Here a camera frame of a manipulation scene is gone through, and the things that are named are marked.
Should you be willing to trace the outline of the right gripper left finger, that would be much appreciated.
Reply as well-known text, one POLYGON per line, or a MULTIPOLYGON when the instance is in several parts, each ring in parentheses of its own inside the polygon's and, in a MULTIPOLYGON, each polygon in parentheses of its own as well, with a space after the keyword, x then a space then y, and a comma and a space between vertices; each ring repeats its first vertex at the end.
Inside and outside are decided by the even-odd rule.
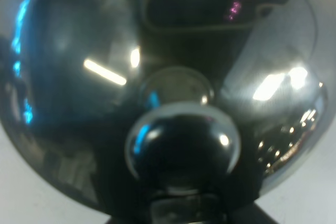
POLYGON ((153 223, 152 210, 156 202, 150 202, 140 207, 105 204, 104 212, 109 215, 106 223, 153 223))

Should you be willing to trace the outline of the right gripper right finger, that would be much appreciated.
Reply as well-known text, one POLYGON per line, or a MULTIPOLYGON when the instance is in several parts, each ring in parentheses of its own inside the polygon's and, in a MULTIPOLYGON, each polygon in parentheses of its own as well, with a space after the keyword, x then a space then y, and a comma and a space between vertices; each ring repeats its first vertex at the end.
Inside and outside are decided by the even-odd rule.
POLYGON ((223 218, 221 223, 228 224, 277 224, 270 215, 256 203, 251 202, 243 207, 235 208, 230 201, 221 200, 223 218))

